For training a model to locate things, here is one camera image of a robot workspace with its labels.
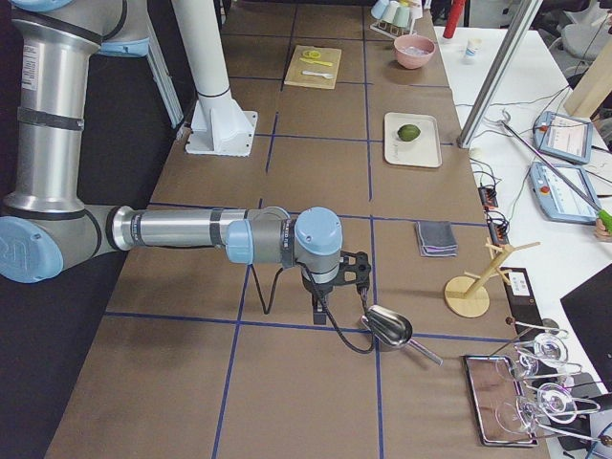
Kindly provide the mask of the aluminium frame post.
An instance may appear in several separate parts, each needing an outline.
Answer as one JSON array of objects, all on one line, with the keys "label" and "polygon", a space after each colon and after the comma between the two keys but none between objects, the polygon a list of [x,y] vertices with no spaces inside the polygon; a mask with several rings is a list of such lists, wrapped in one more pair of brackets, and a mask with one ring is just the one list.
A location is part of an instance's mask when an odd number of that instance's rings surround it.
[{"label": "aluminium frame post", "polygon": [[523,0],[520,2],[514,19],[506,31],[505,37],[470,110],[467,121],[457,139],[457,145],[460,148],[466,149],[470,146],[476,129],[491,105],[492,98],[510,66],[524,35],[530,29],[541,4],[542,0]]}]

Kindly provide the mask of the wooden mug tree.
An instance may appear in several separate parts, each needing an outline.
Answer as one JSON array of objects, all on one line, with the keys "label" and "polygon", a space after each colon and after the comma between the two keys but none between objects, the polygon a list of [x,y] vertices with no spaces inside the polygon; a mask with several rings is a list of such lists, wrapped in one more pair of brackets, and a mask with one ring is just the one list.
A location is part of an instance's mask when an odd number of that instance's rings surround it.
[{"label": "wooden mug tree", "polygon": [[464,272],[463,275],[453,277],[445,286],[444,298],[450,310],[460,317],[476,318],[483,316],[490,307],[490,297],[485,284],[492,278],[499,276],[503,282],[511,286],[510,271],[503,269],[502,264],[516,251],[536,247],[539,242],[515,247],[511,244],[495,245],[490,238],[484,246],[488,249],[490,263],[481,273]]}]

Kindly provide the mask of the steel scoop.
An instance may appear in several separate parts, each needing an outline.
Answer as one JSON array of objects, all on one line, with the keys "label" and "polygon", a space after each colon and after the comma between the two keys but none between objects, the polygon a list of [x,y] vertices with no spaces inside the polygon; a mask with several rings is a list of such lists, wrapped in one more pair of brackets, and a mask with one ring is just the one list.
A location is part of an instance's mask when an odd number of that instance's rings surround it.
[{"label": "steel scoop", "polygon": [[409,346],[439,366],[444,362],[441,357],[412,337],[411,322],[397,312],[380,305],[372,305],[361,316],[361,322],[378,340],[393,349]]}]

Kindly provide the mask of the yellow plastic knife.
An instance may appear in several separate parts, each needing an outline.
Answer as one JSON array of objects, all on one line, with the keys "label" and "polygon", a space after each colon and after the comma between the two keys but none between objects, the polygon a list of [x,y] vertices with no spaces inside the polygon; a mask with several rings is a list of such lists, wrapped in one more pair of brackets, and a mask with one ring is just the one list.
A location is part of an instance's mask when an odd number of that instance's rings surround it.
[{"label": "yellow plastic knife", "polygon": [[307,58],[307,57],[300,57],[299,60],[305,63],[322,65],[326,67],[332,67],[334,65],[334,62],[331,62],[331,61],[324,61],[324,60],[312,59],[312,58]]}]

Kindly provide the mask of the bamboo cutting board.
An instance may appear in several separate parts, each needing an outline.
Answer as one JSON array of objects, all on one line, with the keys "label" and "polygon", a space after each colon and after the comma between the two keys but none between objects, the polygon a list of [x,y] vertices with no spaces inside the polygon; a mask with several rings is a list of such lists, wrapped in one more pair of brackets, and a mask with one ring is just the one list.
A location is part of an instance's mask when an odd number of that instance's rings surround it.
[{"label": "bamboo cutting board", "polygon": [[[334,62],[334,65],[332,67],[326,67],[300,61],[299,58],[304,57],[302,54],[306,50],[319,51],[321,53],[319,60],[331,61]],[[287,86],[334,90],[339,73],[340,59],[341,49],[296,45],[289,68],[284,78],[284,84]],[[333,74],[335,78],[325,79],[318,76],[305,76],[301,74],[301,72],[304,70],[330,73]]]}]

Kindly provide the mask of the wine glass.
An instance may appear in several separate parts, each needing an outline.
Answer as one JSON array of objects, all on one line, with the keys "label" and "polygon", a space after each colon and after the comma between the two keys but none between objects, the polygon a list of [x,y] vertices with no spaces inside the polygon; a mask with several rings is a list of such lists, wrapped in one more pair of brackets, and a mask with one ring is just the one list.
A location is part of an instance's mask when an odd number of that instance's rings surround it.
[{"label": "wine glass", "polygon": [[490,355],[488,360],[493,362],[496,373],[508,381],[567,378],[575,374],[568,361],[567,336],[566,330],[542,332],[530,341],[514,342],[514,360],[504,355]]},{"label": "wine glass", "polygon": [[513,402],[504,402],[494,411],[494,419],[505,431],[536,435],[540,430],[557,436],[574,436],[590,440],[589,435],[573,433],[569,426],[579,415],[598,413],[601,405],[589,399],[575,398],[569,389],[547,382],[532,396],[518,395]]}]

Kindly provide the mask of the grey folded cloth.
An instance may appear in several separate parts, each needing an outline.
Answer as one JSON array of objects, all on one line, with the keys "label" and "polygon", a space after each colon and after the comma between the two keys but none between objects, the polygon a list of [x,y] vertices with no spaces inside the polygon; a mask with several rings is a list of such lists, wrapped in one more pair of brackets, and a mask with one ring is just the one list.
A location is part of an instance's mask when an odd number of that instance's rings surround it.
[{"label": "grey folded cloth", "polygon": [[421,256],[456,256],[458,244],[449,221],[417,221],[415,230]]}]

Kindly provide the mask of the pink bowl with ice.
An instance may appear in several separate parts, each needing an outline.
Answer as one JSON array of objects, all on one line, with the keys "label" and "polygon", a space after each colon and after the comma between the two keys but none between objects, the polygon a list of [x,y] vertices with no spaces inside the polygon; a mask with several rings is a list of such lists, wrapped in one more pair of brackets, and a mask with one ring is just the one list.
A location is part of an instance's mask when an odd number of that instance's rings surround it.
[{"label": "pink bowl with ice", "polygon": [[408,70],[425,66],[436,51],[436,44],[432,40],[418,34],[401,35],[393,45],[397,62]]}]

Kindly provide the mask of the mirror steel tray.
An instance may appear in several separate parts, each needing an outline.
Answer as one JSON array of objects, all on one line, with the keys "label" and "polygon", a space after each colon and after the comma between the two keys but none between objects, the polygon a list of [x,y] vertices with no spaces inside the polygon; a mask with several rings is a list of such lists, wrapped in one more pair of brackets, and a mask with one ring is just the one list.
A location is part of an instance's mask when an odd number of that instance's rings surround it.
[{"label": "mirror steel tray", "polygon": [[510,372],[513,361],[506,356],[466,355],[463,364],[481,444],[491,448],[536,447],[534,434],[516,433],[498,421],[507,408],[515,414],[516,398],[523,395]]}]

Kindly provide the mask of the cup rack with cups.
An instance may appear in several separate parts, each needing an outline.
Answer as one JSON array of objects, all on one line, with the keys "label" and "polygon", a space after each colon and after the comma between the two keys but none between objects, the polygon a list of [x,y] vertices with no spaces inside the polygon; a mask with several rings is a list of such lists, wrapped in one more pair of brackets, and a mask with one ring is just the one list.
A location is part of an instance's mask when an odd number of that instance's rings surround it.
[{"label": "cup rack with cups", "polygon": [[416,22],[423,17],[423,4],[421,1],[378,0],[370,13],[375,21],[369,28],[395,38],[415,33]]}]

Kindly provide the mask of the teach pendant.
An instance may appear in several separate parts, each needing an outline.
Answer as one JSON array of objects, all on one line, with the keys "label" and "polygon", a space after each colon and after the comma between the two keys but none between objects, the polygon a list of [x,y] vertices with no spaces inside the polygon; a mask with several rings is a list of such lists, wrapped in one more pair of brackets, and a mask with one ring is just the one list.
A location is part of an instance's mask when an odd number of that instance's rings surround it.
[{"label": "teach pendant", "polygon": [[543,112],[533,128],[535,148],[572,164],[591,159],[593,124],[552,111]]},{"label": "teach pendant", "polygon": [[[556,168],[596,204],[600,204],[595,189],[581,166],[556,164]],[[529,176],[536,200],[547,219],[584,225],[595,223],[596,211],[546,164],[532,163]]]}]

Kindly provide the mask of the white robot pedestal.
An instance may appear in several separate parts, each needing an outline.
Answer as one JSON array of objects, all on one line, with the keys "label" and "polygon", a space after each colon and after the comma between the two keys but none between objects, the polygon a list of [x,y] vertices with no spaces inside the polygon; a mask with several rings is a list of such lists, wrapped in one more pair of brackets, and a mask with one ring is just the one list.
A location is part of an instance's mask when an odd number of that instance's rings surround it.
[{"label": "white robot pedestal", "polygon": [[186,152],[247,157],[258,114],[233,98],[216,11],[211,1],[172,3],[197,93]]}]

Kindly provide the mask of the green lime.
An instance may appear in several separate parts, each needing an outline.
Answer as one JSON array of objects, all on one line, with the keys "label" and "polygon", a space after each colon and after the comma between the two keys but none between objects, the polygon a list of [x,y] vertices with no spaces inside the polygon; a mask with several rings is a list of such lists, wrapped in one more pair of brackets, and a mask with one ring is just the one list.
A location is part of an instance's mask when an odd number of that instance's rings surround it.
[{"label": "green lime", "polygon": [[415,124],[404,124],[397,131],[402,142],[413,142],[421,135],[421,129]]}]

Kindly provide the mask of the red bottle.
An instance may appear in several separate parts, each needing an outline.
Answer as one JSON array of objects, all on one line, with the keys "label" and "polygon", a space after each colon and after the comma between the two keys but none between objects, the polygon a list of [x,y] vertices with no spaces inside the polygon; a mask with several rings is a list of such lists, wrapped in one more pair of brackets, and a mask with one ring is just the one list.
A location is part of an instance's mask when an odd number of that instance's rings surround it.
[{"label": "red bottle", "polygon": [[453,0],[450,4],[448,19],[443,31],[444,39],[452,39],[464,12],[466,0]]}]

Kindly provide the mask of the metal grabber rod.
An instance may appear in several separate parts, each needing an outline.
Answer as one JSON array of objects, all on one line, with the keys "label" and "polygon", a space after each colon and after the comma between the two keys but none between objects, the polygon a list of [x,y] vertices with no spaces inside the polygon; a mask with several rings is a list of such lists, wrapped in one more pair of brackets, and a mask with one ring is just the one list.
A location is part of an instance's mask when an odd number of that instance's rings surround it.
[{"label": "metal grabber rod", "polygon": [[557,177],[559,177],[566,185],[568,185],[579,197],[582,199],[589,207],[591,207],[597,215],[605,220],[610,217],[610,214],[604,210],[600,205],[596,204],[593,199],[591,199],[587,194],[585,194],[580,188],[578,188],[572,181],[566,178],[561,171],[558,170],[556,166],[550,163],[539,151],[534,148],[531,144],[525,141],[520,137],[518,133],[516,133],[509,125],[506,120],[498,120],[498,124],[503,126],[508,132],[510,132],[517,140],[519,140],[523,145],[525,145],[532,153],[534,153],[542,163],[544,163]]}]

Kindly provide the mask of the white rabbit tray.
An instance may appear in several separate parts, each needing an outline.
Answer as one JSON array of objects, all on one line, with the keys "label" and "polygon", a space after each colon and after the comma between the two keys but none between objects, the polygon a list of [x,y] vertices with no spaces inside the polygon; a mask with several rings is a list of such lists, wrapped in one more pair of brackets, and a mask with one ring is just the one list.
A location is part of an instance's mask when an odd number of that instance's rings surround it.
[{"label": "white rabbit tray", "polygon": [[437,168],[442,164],[437,121],[430,115],[384,115],[384,159],[394,165]]}]

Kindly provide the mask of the black power strip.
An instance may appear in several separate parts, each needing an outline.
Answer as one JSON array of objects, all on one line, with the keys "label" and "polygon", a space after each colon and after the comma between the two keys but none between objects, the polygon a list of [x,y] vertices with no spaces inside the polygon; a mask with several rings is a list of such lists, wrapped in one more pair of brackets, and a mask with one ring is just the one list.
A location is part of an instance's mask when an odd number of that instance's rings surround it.
[{"label": "black power strip", "polygon": [[508,244],[510,222],[498,209],[495,187],[480,186],[478,187],[478,193],[492,242],[497,246]]}]

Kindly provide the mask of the white plastic spoon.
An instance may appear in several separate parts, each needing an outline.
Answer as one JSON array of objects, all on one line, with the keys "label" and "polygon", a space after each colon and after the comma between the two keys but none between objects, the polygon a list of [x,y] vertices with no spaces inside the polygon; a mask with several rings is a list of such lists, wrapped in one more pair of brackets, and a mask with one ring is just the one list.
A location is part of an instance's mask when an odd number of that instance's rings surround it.
[{"label": "white plastic spoon", "polygon": [[322,73],[322,72],[313,72],[313,71],[308,71],[308,70],[304,70],[301,72],[302,75],[305,76],[311,76],[311,77],[322,77],[325,79],[334,79],[335,76],[333,74],[330,73]]}]

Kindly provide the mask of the lower teach pendant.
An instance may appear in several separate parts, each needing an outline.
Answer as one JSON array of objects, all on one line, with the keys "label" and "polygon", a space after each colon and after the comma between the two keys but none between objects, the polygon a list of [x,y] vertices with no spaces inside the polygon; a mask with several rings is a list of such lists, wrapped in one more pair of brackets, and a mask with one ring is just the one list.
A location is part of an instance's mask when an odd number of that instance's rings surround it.
[{"label": "lower teach pendant", "polygon": [[[556,168],[596,204],[600,204],[595,189],[581,166],[556,164]],[[546,164],[532,163],[529,176],[536,200],[547,219],[584,225],[595,223],[596,211]]]}]

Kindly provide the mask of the upper teach pendant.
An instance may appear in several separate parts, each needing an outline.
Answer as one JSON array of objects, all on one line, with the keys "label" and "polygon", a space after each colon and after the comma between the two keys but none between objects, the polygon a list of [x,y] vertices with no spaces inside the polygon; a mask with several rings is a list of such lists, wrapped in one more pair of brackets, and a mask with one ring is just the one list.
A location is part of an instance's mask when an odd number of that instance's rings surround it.
[{"label": "upper teach pendant", "polygon": [[572,164],[591,159],[593,124],[552,111],[543,112],[533,128],[535,148]]}]

